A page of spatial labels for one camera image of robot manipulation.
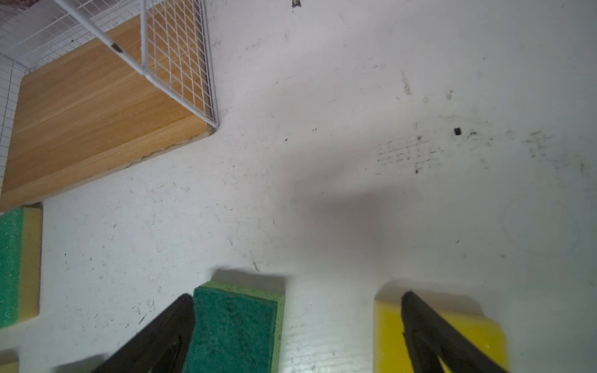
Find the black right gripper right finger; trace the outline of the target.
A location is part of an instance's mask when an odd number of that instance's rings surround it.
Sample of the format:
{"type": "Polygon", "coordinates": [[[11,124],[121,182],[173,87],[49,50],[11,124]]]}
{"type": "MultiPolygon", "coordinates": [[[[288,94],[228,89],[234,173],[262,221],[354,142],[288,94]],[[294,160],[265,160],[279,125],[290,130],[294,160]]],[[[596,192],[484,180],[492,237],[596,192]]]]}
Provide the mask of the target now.
{"type": "Polygon", "coordinates": [[[401,318],[415,372],[506,372],[412,291],[401,298],[401,318]]]}

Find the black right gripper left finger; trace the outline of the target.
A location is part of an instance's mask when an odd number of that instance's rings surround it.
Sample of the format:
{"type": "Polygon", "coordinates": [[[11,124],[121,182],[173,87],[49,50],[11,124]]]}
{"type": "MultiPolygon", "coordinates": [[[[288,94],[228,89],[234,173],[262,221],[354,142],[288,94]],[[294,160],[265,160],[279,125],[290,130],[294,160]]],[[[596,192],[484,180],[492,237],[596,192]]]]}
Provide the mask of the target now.
{"type": "Polygon", "coordinates": [[[95,372],[181,372],[194,332],[194,301],[183,294],[95,372]]]}

